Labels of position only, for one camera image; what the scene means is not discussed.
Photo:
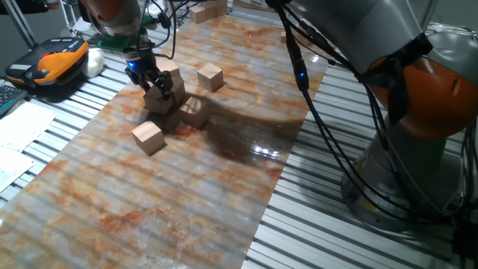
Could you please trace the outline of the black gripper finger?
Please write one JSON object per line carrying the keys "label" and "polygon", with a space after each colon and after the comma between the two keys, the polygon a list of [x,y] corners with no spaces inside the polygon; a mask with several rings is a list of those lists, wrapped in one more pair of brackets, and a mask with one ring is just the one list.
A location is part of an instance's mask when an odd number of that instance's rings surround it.
{"label": "black gripper finger", "polygon": [[164,100],[171,98],[173,88],[173,79],[169,71],[154,72],[151,78],[152,89],[160,93]]}
{"label": "black gripper finger", "polygon": [[139,86],[146,93],[149,91],[149,84],[144,75],[134,72],[132,69],[125,70],[126,75],[130,78],[134,85]]}

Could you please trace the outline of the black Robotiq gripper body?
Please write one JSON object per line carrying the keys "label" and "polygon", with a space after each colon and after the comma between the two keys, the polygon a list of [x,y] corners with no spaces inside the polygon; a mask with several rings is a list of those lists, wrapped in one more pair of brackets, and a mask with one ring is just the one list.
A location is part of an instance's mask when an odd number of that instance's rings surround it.
{"label": "black Robotiq gripper body", "polygon": [[156,59],[151,49],[135,50],[127,48],[124,51],[124,60],[127,63],[126,69],[144,75],[147,81],[151,81],[154,72],[158,71]]}

